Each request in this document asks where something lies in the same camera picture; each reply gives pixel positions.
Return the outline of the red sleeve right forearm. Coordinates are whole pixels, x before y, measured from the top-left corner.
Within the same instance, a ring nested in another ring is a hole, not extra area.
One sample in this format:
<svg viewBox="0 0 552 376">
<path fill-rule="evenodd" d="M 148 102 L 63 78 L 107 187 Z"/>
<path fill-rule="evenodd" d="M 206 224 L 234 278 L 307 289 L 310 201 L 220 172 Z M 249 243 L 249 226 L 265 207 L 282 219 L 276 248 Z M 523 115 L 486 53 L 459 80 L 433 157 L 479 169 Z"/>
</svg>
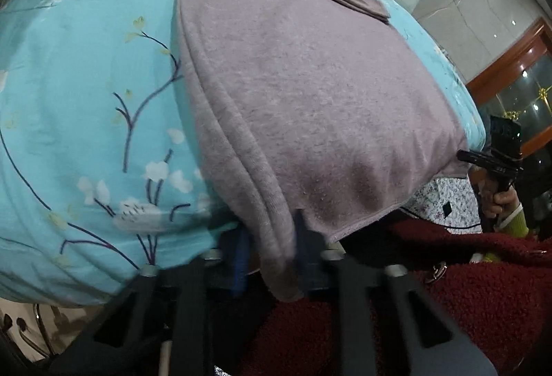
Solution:
<svg viewBox="0 0 552 376">
<path fill-rule="evenodd" d="M 453 235 L 427 221 L 389 214 L 341 244 L 358 262 L 377 268 L 398 262 L 411 269 L 498 374 L 550 374 L 550 240 Z M 332 374 L 330 331 L 325 301 L 277 304 L 248 374 Z"/>
</svg>

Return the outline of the person's right hand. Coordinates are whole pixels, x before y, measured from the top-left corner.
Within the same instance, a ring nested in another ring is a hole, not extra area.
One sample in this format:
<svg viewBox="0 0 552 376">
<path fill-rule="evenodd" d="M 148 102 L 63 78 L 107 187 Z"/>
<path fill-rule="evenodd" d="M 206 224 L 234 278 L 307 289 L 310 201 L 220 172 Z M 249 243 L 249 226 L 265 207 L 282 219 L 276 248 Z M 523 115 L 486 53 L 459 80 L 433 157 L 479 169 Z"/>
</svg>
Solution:
<svg viewBox="0 0 552 376">
<path fill-rule="evenodd" d="M 472 167 L 469 178 L 478 201 L 479 214 L 483 220 L 502 221 L 520 205 L 515 187 L 511 185 L 507 190 L 500 192 L 498 184 L 487 175 L 484 169 Z"/>
</svg>

